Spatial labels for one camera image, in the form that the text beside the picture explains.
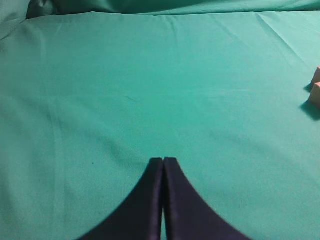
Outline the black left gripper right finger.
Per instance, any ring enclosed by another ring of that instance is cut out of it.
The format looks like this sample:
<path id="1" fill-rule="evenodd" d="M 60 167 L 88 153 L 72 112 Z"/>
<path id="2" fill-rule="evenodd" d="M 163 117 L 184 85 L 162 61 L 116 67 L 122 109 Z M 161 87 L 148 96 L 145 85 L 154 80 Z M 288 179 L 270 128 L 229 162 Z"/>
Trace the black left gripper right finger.
<path id="1" fill-rule="evenodd" d="M 202 199 L 176 158 L 166 157 L 163 163 L 163 208 L 168 240 L 249 239 Z"/>

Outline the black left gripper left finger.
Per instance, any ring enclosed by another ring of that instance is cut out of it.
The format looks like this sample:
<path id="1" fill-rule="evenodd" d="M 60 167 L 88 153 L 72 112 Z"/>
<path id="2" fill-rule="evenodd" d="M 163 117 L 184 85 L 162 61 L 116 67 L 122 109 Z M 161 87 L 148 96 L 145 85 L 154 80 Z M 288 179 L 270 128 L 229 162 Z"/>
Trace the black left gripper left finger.
<path id="1" fill-rule="evenodd" d="M 126 199 L 81 240 L 159 240 L 163 198 L 163 159 L 152 158 Z"/>

